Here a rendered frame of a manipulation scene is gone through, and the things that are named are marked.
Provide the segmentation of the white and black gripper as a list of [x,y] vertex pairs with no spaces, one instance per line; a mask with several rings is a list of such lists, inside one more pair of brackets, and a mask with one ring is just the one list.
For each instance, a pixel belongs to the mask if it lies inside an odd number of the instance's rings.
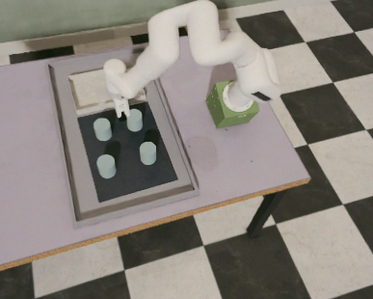
[[124,122],[126,120],[126,116],[130,116],[128,99],[126,97],[123,100],[113,98],[113,102],[115,109],[117,108],[116,111],[119,117],[119,122]]

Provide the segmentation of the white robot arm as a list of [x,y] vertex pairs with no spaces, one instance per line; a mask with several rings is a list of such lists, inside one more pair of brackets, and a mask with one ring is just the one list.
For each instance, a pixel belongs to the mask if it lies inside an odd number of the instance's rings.
[[217,7],[211,1],[199,0],[165,10],[149,20],[149,46],[128,72],[119,59],[105,63],[107,87],[94,87],[99,109],[106,108],[108,99],[133,98],[174,65],[180,56],[178,27],[185,25],[190,52],[198,65],[208,67],[233,61],[237,79],[223,91],[223,101],[230,110],[243,112],[253,101],[267,103],[280,96],[280,78],[273,53],[261,49],[241,31],[230,32],[222,42]]

